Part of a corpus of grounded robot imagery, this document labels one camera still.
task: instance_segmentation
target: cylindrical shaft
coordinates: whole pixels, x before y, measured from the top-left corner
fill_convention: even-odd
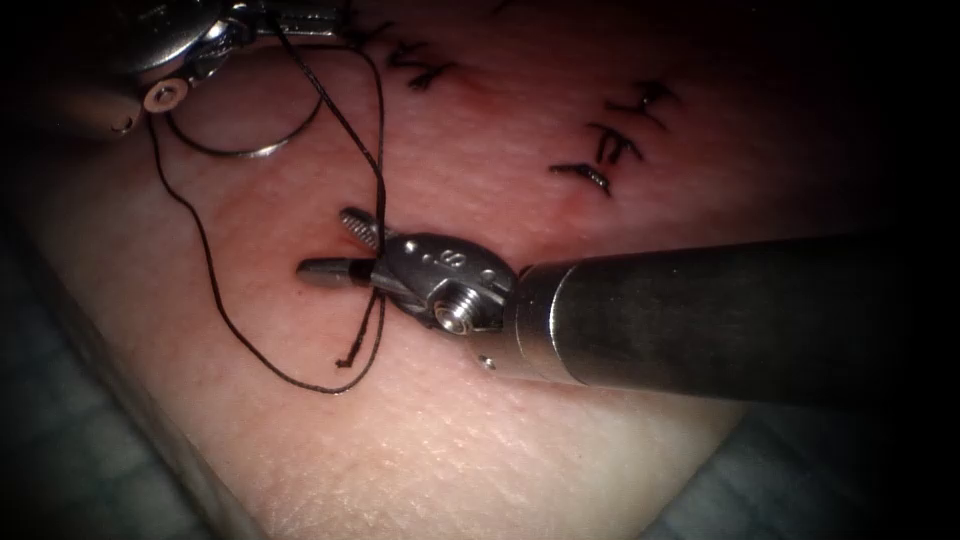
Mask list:
[[[901,256],[860,235],[536,265],[472,346],[505,376],[874,404],[911,361]]]

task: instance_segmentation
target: surgical suture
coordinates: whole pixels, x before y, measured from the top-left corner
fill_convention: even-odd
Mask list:
[[[406,56],[421,47],[426,47],[426,46],[427,46],[426,41],[418,41],[416,43],[411,43],[410,45],[407,45],[406,43],[401,41],[399,44],[397,44],[397,48],[390,53],[390,56],[387,56],[387,65],[390,67],[419,67],[424,69],[431,69],[430,64],[427,64],[426,62],[417,62],[414,60],[401,59],[401,57]]]
[[[676,94],[671,92],[669,88],[659,81],[636,81],[633,83],[633,86],[640,91],[640,97],[637,99],[636,105],[620,105],[605,100],[603,103],[604,108],[608,111],[624,111],[639,114],[652,120],[660,126],[661,129],[667,129],[667,126],[663,125],[663,122],[657,120],[650,114],[649,107],[665,97],[678,99]]]
[[[607,197],[612,197],[610,194],[610,181],[607,180],[607,177],[604,176],[600,171],[594,169],[589,163],[561,163],[558,165],[551,165],[548,170],[557,174],[574,173],[582,176],[600,186],[600,189],[607,194]]]
[[[410,81],[407,82],[407,86],[409,86],[410,88],[412,88],[412,89],[414,89],[414,90],[426,90],[426,89],[430,86],[430,83],[433,82],[433,79],[434,79],[437,75],[440,75],[441,73],[443,73],[444,71],[446,71],[447,68],[453,67],[453,66],[455,66],[455,65],[457,65],[457,64],[454,63],[454,62],[447,62],[446,64],[443,64],[442,66],[437,66],[437,67],[435,67],[435,68],[429,68],[425,73],[422,73],[422,74],[417,75],[416,77],[410,79]]]
[[[362,49],[364,46],[366,46],[367,43],[370,42],[371,39],[382,34],[387,28],[390,28],[393,25],[394,25],[393,21],[384,21],[383,23],[380,24],[380,26],[377,26],[376,28],[374,28],[373,30],[370,30],[369,32],[364,32],[363,30],[352,28],[344,32],[343,39],[344,41],[347,42],[349,46],[353,47],[354,49]]]
[[[597,164],[603,163],[603,154],[606,152],[607,141],[610,139],[613,139],[613,150],[610,151],[607,161],[609,161],[611,164],[616,165],[617,161],[620,159],[620,154],[623,153],[624,150],[630,151],[630,153],[637,156],[637,159],[643,161],[643,154],[641,154],[640,150],[637,149],[637,145],[635,145],[632,140],[628,139],[616,129],[603,124],[598,124],[596,122],[588,123],[587,127],[596,128],[602,132],[600,135],[600,145],[597,147]]]
[[[426,90],[430,87],[430,83],[433,82],[433,79],[447,69],[457,65],[455,62],[447,62],[446,64],[439,66],[431,66],[426,62],[403,59],[404,56],[426,46],[426,41],[418,41],[409,45],[401,41],[397,45],[397,48],[394,49],[389,56],[387,56],[387,65],[390,67],[416,67],[424,70],[423,73],[417,75],[407,82],[407,86],[413,90]]]

